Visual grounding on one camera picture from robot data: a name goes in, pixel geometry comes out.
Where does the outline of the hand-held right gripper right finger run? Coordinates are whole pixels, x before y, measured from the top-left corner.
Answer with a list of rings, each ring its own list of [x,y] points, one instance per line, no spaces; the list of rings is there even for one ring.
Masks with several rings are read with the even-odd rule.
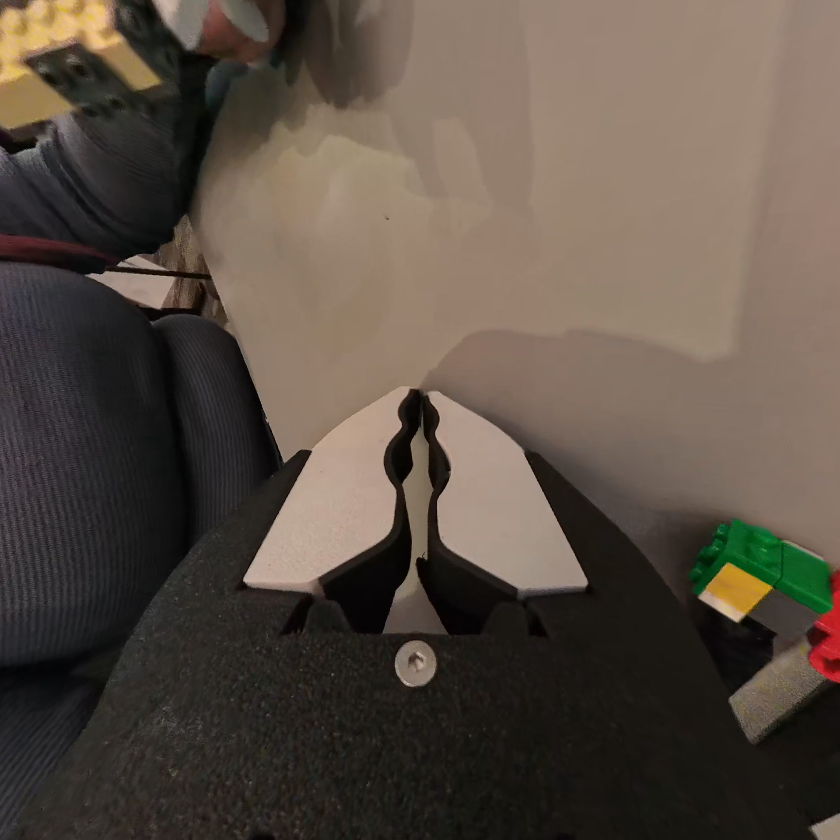
[[[420,581],[448,634],[477,634],[503,603],[589,584],[526,451],[441,392],[423,398],[432,483]]]

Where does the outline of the colourful brick model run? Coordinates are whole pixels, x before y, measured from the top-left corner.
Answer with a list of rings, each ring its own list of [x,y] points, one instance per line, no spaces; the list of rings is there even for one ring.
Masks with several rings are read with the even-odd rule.
[[[838,686],[838,570],[820,555],[732,519],[698,552],[688,578],[751,744]]]

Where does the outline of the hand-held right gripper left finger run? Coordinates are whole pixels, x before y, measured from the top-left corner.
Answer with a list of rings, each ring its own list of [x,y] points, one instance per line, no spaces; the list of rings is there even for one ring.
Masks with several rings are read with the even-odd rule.
[[[244,586],[322,597],[354,631],[382,633],[412,559],[403,483],[420,420],[420,391],[401,386],[307,452]]]

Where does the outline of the person's blue-grey sweater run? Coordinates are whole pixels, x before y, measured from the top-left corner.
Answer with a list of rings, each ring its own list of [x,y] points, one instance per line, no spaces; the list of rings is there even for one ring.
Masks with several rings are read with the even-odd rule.
[[[2,838],[177,564],[280,466],[235,339],[2,264]]]

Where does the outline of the tan brick plate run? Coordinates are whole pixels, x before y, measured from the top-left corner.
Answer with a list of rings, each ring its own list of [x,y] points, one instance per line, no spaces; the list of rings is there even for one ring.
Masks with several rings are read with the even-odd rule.
[[[120,34],[110,1],[2,2],[1,123],[15,132],[69,112],[147,113],[165,76]]]

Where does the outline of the person's left hand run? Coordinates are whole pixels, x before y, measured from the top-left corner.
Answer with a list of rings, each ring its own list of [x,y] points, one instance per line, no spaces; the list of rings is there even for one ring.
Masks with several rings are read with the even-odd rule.
[[[193,52],[250,64],[277,45],[287,21],[285,1],[208,2]]]

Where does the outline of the person's left forearm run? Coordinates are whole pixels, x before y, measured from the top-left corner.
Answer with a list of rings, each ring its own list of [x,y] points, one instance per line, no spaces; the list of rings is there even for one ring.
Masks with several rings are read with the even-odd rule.
[[[209,137],[214,64],[188,56],[177,93],[148,113],[67,114],[34,148],[2,151],[2,278],[86,275],[172,240]]]

